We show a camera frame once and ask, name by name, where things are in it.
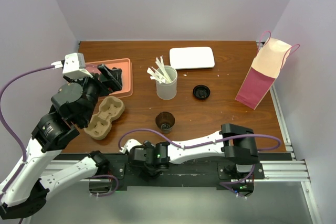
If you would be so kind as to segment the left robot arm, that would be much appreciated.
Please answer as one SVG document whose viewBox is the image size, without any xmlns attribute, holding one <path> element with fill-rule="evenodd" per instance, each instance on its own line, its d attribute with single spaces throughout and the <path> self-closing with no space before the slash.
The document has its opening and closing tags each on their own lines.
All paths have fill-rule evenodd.
<svg viewBox="0 0 336 224">
<path fill-rule="evenodd" d="M 31 134 L 22 158 L 1 183 L 1 218 L 19 219 L 34 215 L 69 186 L 82 179 L 111 179 L 113 194 L 119 187 L 118 179 L 108 174 L 110 162 L 100 151 L 89 153 L 76 164 L 47 176 L 42 175 L 51 161 L 86 128 L 99 97 L 111 94 L 119 85 L 121 70 L 98 65 L 99 73 L 82 70 L 81 77 L 64 75 L 67 84 L 59 88 L 44 115 Z"/>
</svg>

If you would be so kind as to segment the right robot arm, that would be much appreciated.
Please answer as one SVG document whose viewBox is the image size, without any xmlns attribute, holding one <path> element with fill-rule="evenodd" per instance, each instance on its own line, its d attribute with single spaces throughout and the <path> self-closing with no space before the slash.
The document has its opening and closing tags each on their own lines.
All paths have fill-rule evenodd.
<svg viewBox="0 0 336 224">
<path fill-rule="evenodd" d="M 160 175 L 172 175 L 189 161 L 220 157 L 234 164 L 234 173 L 239 178 L 246 178 L 253 173 L 260 163 L 253 130 L 223 124 L 221 130 L 210 135 L 186 141 L 171 141 L 164 134 L 152 129 L 135 129 L 133 132 L 152 132 L 164 139 L 164 142 L 153 145 L 142 144 L 129 139 L 120 152 L 128 153 L 131 166 L 139 168 L 144 179 L 155 179 Z"/>
</svg>

